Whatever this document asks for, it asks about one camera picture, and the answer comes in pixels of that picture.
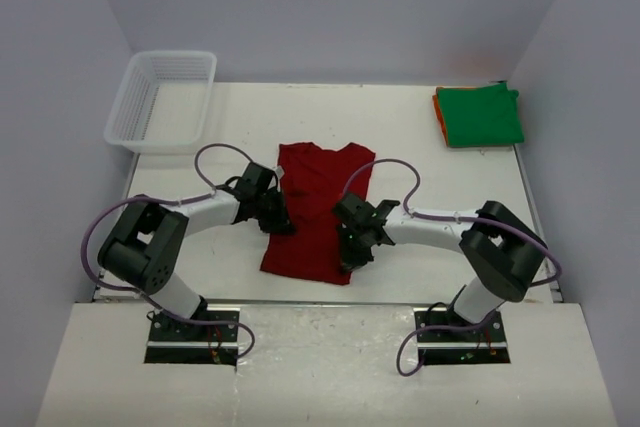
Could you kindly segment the red t shirt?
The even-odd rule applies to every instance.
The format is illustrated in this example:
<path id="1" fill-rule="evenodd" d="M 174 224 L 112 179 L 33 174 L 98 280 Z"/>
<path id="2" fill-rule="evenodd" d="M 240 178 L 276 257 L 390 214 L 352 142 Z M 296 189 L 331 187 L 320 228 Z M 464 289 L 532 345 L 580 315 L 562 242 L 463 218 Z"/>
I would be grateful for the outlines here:
<path id="1" fill-rule="evenodd" d="M 362 198 L 367 196 L 372 170 L 355 180 L 350 177 L 375 158 L 375 152 L 356 143 L 339 150 L 312 142 L 280 145 L 281 186 L 295 233 L 270 236 L 260 270 L 300 280 L 349 284 L 351 275 L 341 268 L 339 220 L 332 209 L 345 186 Z"/>

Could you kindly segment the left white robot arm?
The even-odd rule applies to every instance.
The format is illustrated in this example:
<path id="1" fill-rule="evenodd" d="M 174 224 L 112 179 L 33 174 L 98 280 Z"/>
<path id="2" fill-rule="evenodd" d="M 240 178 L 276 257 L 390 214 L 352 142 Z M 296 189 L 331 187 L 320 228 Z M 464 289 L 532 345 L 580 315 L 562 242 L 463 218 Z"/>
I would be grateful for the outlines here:
<path id="1" fill-rule="evenodd" d="M 250 162 L 240 176 L 184 200 L 136 196 L 127 200 L 98 255 L 99 266 L 172 318 L 183 338 L 201 337 L 209 325 L 206 301 L 175 272 L 183 241 L 203 231 L 255 220 L 267 234 L 295 227 L 279 187 L 281 168 Z"/>

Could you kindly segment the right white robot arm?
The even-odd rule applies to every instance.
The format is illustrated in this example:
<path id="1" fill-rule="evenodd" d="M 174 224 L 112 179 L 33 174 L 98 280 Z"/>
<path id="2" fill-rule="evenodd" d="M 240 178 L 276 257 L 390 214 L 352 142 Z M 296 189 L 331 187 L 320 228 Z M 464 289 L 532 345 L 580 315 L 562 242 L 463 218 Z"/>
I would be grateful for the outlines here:
<path id="1" fill-rule="evenodd" d="M 382 245 L 424 245 L 463 255 L 475 277 L 446 315 L 448 332 L 467 340 L 501 305 L 519 303 L 535 286 L 546 244 L 506 206 L 487 201 L 475 212 L 408 212 L 398 200 L 374 206 L 348 192 L 332 209 L 337 217 L 341 267 L 352 272 L 374 260 Z"/>

